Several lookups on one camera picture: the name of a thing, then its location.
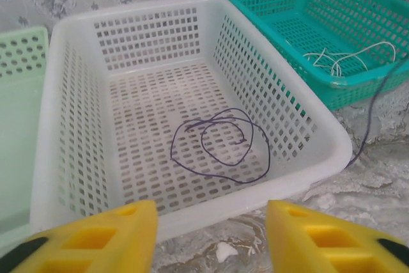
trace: countertop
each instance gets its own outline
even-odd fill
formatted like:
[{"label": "countertop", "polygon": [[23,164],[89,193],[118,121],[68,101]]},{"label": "countertop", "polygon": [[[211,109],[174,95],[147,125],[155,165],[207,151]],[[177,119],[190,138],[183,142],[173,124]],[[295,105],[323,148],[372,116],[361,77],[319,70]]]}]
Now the countertop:
[{"label": "countertop", "polygon": [[[334,113],[355,148],[367,121],[367,101]],[[385,231],[409,244],[409,84],[375,104],[369,144],[338,175],[287,201]],[[152,272],[271,272],[265,208],[157,245]],[[218,244],[233,253],[222,262]]]}]

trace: purple wire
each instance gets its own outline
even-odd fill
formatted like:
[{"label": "purple wire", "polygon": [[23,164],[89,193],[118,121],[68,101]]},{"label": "purple wire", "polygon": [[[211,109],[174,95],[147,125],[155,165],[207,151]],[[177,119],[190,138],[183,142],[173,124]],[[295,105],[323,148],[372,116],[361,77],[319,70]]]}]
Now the purple wire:
[{"label": "purple wire", "polygon": [[[222,113],[225,113],[225,112],[228,112],[228,111],[232,111],[232,110],[239,111],[239,112],[243,113],[247,119],[238,118],[238,117],[235,117],[235,116],[221,116],[220,118],[218,118],[218,116],[221,115]],[[241,158],[238,162],[236,162],[236,163],[234,163],[234,164],[228,164],[228,163],[225,163],[225,162],[221,161],[220,159],[216,158],[216,157],[215,157],[212,153],[210,153],[210,151],[206,148],[205,143],[204,143],[204,140],[203,140],[203,136],[206,134],[206,131],[207,131],[210,127],[216,126],[217,124],[230,124],[230,125],[235,126],[235,127],[238,129],[238,131],[240,132],[240,134],[241,134],[241,140],[239,140],[239,142],[234,142],[233,145],[239,145],[239,144],[242,144],[243,142],[246,142],[246,138],[244,137],[244,132],[243,132],[243,130],[242,130],[237,124],[235,124],[235,123],[233,123],[233,122],[231,122],[231,121],[229,121],[229,120],[238,120],[238,121],[242,121],[242,122],[244,122],[244,123],[249,123],[249,124],[251,125],[251,139],[250,139],[249,147],[248,147],[248,149],[246,150],[246,152],[243,154],[242,158]],[[186,126],[188,123],[192,123],[192,122],[194,122],[194,121],[197,122],[197,123],[191,124],[191,125],[187,126],[186,129],[185,129],[185,132],[187,132],[188,130],[192,130],[192,129],[195,128],[195,127],[202,126],[202,125],[205,125],[205,124],[208,123],[209,125],[206,126],[206,128],[204,128],[203,131],[201,132],[201,136],[200,136],[201,146],[202,146],[203,150],[204,150],[209,156],[211,156],[211,157],[212,157],[213,159],[215,159],[217,162],[220,162],[221,164],[223,164],[223,165],[225,165],[225,166],[237,166],[237,165],[239,165],[240,163],[243,162],[243,160],[245,159],[245,157],[247,156],[247,154],[250,152],[251,146],[252,146],[252,144],[253,144],[253,139],[254,139],[254,127],[257,127],[258,129],[260,129],[261,133],[263,134],[263,136],[264,136],[264,138],[265,138],[265,141],[266,141],[266,144],[267,144],[267,149],[268,149],[268,165],[267,165],[267,168],[266,168],[265,172],[264,172],[262,175],[260,175],[259,177],[257,177],[256,179],[249,180],[248,182],[243,182],[243,181],[235,180],[235,179],[233,179],[233,178],[231,178],[231,177],[224,176],[224,175],[209,174],[209,173],[207,173],[207,174],[205,174],[205,173],[200,173],[200,172],[194,171],[193,169],[190,169],[189,167],[183,165],[181,162],[177,161],[177,160],[173,157],[173,151],[172,151],[173,146],[174,146],[174,142],[175,142],[175,139],[176,139],[176,136],[177,136],[179,130],[180,130],[182,127],[184,127],[184,126]],[[232,180],[233,182],[236,182],[236,183],[253,183],[253,182],[256,182],[257,180],[260,180],[261,178],[263,178],[263,177],[268,173],[268,171],[270,170],[270,165],[271,165],[270,158],[271,158],[270,143],[268,142],[268,138],[267,138],[267,135],[266,135],[265,131],[264,131],[259,125],[253,123],[253,122],[251,121],[251,119],[249,118],[249,116],[248,116],[243,110],[238,109],[238,108],[228,108],[228,109],[225,109],[225,110],[223,110],[223,111],[221,111],[221,112],[219,112],[219,113],[216,113],[214,116],[212,116],[212,117],[211,117],[210,119],[208,119],[208,120],[189,120],[189,121],[186,121],[185,123],[182,123],[182,124],[176,129],[176,132],[174,133],[174,136],[173,136],[173,139],[172,139],[172,143],[171,143],[171,160],[175,161],[175,163],[177,163],[177,165],[181,166],[183,169],[186,169],[187,171],[190,171],[190,172],[192,172],[192,173],[194,173],[194,174],[197,174],[197,175],[200,175],[200,176],[219,177],[219,178],[224,178],[224,179]]]}]

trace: purple cable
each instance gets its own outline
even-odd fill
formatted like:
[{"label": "purple cable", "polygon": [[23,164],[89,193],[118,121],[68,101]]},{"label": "purple cable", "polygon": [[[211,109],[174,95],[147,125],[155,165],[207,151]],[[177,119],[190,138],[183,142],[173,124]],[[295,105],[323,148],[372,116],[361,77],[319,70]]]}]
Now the purple cable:
[{"label": "purple cable", "polygon": [[[222,117],[220,117],[220,118],[217,118],[217,116],[221,115],[222,113],[225,113],[225,112],[228,112],[228,111],[232,111],[232,110],[240,111],[241,113],[243,113],[243,114],[245,115],[245,117],[246,117],[247,119],[237,118],[237,117],[235,117],[235,116],[226,116],[226,117],[225,117],[225,116],[222,116]],[[240,144],[242,144],[243,142],[246,142],[246,138],[244,137],[244,132],[243,132],[243,130],[242,130],[237,124],[235,124],[235,123],[233,123],[233,122],[231,122],[231,121],[229,121],[229,120],[238,120],[238,121],[242,121],[242,122],[244,122],[244,123],[249,123],[249,124],[251,125],[251,139],[250,139],[250,145],[249,145],[248,149],[246,150],[246,152],[243,154],[242,158],[241,158],[238,162],[236,162],[236,163],[234,163],[234,164],[228,164],[228,163],[225,163],[225,162],[221,161],[220,159],[216,158],[212,153],[210,153],[210,151],[206,148],[206,146],[205,146],[205,144],[204,144],[204,142],[203,142],[203,136],[206,134],[206,131],[207,131],[210,127],[216,126],[217,124],[230,124],[230,125],[233,125],[234,127],[236,127],[236,128],[238,129],[238,131],[239,131],[240,134],[241,134],[241,140],[239,140],[239,142],[234,142],[233,145],[240,145]],[[173,157],[173,151],[172,151],[173,146],[174,146],[174,141],[175,141],[175,139],[176,139],[176,136],[177,136],[179,130],[180,130],[183,126],[186,126],[188,123],[192,123],[193,121],[195,121],[195,122],[197,122],[197,123],[191,124],[191,125],[189,125],[188,127],[186,127],[185,132],[188,131],[188,130],[192,130],[192,129],[195,128],[195,127],[202,126],[202,125],[208,123],[209,125],[206,126],[206,128],[204,128],[203,131],[201,132],[201,136],[200,136],[201,146],[202,146],[203,150],[204,150],[211,158],[215,159],[217,162],[220,162],[221,164],[223,164],[223,165],[225,165],[225,166],[237,166],[237,165],[239,165],[240,163],[243,162],[244,158],[245,158],[245,157],[247,156],[247,154],[250,152],[251,146],[252,146],[252,144],[253,144],[253,139],[254,139],[254,127],[257,127],[258,129],[260,129],[261,133],[263,134],[263,136],[264,136],[264,138],[265,138],[265,141],[266,141],[266,144],[267,144],[267,150],[268,150],[268,165],[267,165],[267,168],[266,168],[265,172],[264,172],[262,175],[260,175],[259,177],[257,177],[256,179],[249,180],[248,182],[242,182],[242,181],[240,181],[240,180],[235,180],[235,179],[233,179],[233,178],[231,178],[231,177],[224,176],[224,175],[209,174],[209,173],[207,173],[207,174],[200,173],[200,172],[194,171],[193,169],[190,169],[189,167],[183,165],[181,162],[177,161],[177,160]],[[248,116],[243,110],[238,109],[238,108],[225,109],[225,110],[223,110],[223,111],[221,111],[221,112],[215,114],[214,116],[212,116],[209,120],[189,120],[189,121],[186,121],[185,123],[181,124],[181,125],[176,129],[176,132],[174,133],[174,136],[173,136],[173,139],[172,139],[172,143],[171,143],[171,160],[175,161],[175,163],[177,163],[177,165],[181,166],[183,169],[186,169],[187,171],[190,171],[190,172],[192,172],[192,173],[194,173],[194,174],[197,174],[197,175],[224,178],[224,179],[232,180],[232,181],[234,181],[234,182],[236,182],[236,183],[253,183],[253,182],[256,182],[257,180],[263,178],[263,177],[268,173],[268,171],[270,170],[270,165],[271,165],[270,158],[271,158],[270,143],[268,142],[268,138],[267,138],[267,135],[266,135],[265,131],[264,131],[259,125],[253,123],[253,122],[251,121],[251,119],[249,118],[249,116]]]}]

